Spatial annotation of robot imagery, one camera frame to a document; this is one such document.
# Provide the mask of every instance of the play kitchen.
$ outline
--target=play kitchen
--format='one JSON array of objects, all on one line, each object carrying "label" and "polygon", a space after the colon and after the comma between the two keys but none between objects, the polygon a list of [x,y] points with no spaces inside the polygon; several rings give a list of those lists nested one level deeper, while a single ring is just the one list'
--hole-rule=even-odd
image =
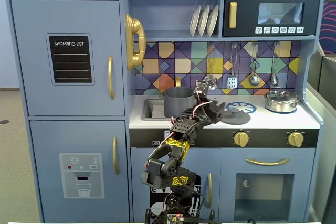
[{"label": "play kitchen", "polygon": [[171,187],[141,183],[144,163],[204,99],[200,83],[226,108],[182,164],[196,173],[190,215],[308,220],[323,121],[305,90],[323,0],[7,4],[42,222],[158,216]]}]

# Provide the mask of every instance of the gray pot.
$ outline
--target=gray pot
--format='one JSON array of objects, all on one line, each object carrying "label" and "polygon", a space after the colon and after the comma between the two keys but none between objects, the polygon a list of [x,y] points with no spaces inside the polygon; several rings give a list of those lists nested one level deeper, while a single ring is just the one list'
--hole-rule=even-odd
[{"label": "gray pot", "polygon": [[265,108],[279,113],[289,113],[296,109],[300,98],[287,91],[269,91],[264,94]]},{"label": "gray pot", "polygon": [[172,87],[164,91],[164,116],[177,118],[195,105],[194,90],[187,87]]}]

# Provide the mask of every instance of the colorful tile backsplash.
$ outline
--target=colorful tile backsplash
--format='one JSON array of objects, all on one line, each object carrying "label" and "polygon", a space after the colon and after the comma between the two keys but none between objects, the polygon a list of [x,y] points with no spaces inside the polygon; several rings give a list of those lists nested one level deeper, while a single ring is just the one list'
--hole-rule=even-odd
[{"label": "colorful tile backsplash", "polygon": [[[218,87],[208,94],[264,94],[270,90],[272,72],[273,42],[258,42],[256,74],[260,84],[253,87],[248,79],[252,73],[252,42],[238,42],[237,63],[234,71],[238,78],[237,89],[227,89],[227,78],[233,65],[230,61],[231,42],[214,42],[215,48],[208,50],[207,42],[153,42],[147,43],[142,65],[136,67],[135,88],[138,95],[158,95],[159,90],[175,85],[177,76],[181,85],[193,88],[196,80],[210,72],[208,56],[212,58],[212,73],[218,79]],[[293,92],[299,64],[300,41],[280,42],[280,51],[276,50],[275,60],[279,87]],[[233,50],[233,63],[236,61],[236,49]]]}]

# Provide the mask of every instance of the sink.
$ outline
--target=sink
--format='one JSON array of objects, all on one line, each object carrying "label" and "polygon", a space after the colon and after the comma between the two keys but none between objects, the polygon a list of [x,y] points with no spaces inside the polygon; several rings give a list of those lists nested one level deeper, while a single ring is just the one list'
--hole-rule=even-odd
[{"label": "sink", "polygon": [[143,121],[162,121],[169,120],[164,116],[163,100],[147,99],[143,103],[141,120]]}]

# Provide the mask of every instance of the oven window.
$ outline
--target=oven window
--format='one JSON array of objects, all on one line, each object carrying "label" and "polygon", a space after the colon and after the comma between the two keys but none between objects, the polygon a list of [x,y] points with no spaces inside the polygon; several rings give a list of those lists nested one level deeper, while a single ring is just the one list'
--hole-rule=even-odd
[{"label": "oven window", "polygon": [[294,174],[243,174],[236,177],[235,221],[288,221]]},{"label": "oven window", "polygon": [[258,24],[301,24],[303,3],[260,3]]}]

